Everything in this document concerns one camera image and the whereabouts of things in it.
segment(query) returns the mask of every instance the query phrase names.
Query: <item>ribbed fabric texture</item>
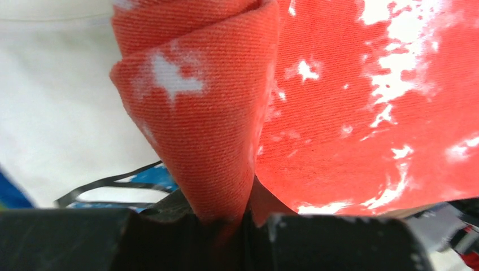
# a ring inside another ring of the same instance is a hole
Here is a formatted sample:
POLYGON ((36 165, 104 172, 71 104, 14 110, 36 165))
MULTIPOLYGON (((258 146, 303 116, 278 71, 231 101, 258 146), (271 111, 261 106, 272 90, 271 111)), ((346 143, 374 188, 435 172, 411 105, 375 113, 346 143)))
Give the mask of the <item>ribbed fabric texture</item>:
POLYGON ((479 195, 478 21, 465 0, 122 0, 111 78, 203 221, 239 220, 255 171, 297 212, 379 215, 479 195))

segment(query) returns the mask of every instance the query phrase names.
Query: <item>folded red fabric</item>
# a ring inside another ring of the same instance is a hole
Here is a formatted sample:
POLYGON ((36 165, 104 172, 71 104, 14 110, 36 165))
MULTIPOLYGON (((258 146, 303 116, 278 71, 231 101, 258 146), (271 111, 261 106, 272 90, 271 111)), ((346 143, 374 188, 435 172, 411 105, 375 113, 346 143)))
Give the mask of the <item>folded red fabric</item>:
POLYGON ((111 78, 203 221, 239 220, 254 172, 295 211, 378 215, 479 195, 478 22, 466 0, 118 0, 111 78))

